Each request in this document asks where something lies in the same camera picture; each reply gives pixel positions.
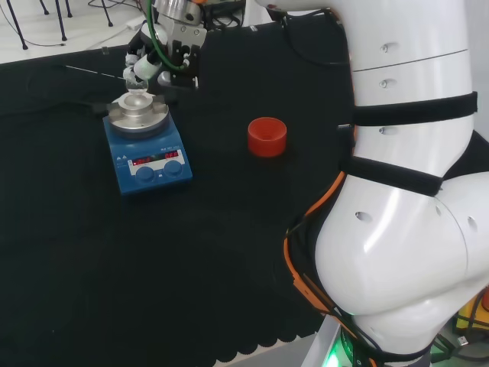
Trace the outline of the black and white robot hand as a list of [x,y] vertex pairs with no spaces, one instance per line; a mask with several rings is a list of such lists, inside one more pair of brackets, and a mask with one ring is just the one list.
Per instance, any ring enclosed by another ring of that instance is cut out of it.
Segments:
[[128,89],[199,88],[199,62],[207,30],[164,18],[142,24],[125,56],[123,79]]

